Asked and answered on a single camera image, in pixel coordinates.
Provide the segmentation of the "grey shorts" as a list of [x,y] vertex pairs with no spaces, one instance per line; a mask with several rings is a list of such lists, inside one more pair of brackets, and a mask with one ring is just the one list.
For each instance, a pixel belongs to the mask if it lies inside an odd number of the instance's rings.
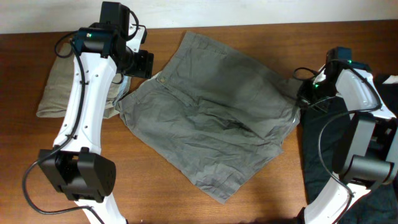
[[300,120],[300,82],[187,32],[164,69],[120,100],[129,130],[225,203],[282,152]]

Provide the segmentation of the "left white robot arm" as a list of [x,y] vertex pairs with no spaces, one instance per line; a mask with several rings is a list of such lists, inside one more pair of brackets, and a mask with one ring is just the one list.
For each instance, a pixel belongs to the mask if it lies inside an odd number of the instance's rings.
[[113,195],[116,165],[101,155],[101,125],[116,74],[151,76],[154,55],[140,48],[146,35],[138,23],[126,30],[96,23],[70,40],[75,74],[66,114],[53,148],[40,150],[36,165],[90,223],[127,223]]

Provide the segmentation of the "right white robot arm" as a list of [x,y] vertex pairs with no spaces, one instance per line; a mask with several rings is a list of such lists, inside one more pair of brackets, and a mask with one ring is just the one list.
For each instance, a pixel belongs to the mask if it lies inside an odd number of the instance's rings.
[[397,116],[377,92],[369,65],[355,62],[351,49],[335,47],[312,77],[301,78],[297,93],[301,109],[327,112],[342,98],[346,110],[326,124],[349,117],[348,127],[333,152],[326,186],[303,207],[296,223],[337,223],[362,197],[397,175]]

